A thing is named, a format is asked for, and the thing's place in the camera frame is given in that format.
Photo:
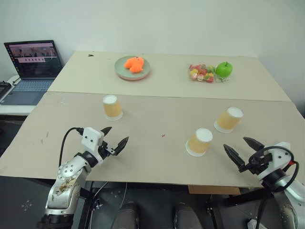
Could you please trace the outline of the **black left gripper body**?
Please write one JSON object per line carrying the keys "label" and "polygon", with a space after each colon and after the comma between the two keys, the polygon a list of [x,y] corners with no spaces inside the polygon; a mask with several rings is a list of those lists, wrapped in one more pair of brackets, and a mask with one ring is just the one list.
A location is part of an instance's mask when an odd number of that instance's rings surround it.
{"label": "black left gripper body", "polygon": [[105,159],[109,156],[116,156],[115,150],[105,141],[98,147],[98,154],[102,159]]}

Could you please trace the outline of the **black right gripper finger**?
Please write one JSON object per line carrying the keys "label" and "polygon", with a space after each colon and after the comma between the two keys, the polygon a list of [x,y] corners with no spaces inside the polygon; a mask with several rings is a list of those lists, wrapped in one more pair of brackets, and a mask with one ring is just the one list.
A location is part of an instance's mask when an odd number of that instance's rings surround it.
{"label": "black right gripper finger", "polygon": [[237,165],[237,167],[245,166],[244,160],[239,156],[239,154],[233,148],[231,148],[226,144],[224,144],[223,146],[228,157]]}
{"label": "black right gripper finger", "polygon": [[264,148],[264,145],[259,141],[250,138],[250,137],[243,137],[243,140],[254,150],[259,151]]}

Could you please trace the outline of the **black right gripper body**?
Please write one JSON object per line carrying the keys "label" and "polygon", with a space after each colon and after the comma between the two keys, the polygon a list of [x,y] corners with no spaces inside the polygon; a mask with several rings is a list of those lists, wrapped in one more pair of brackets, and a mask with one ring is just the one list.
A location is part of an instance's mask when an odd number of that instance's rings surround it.
{"label": "black right gripper body", "polygon": [[265,150],[261,149],[249,158],[248,164],[241,165],[238,170],[240,173],[249,170],[252,174],[259,175],[268,168],[268,165],[272,160],[272,154],[265,153]]}

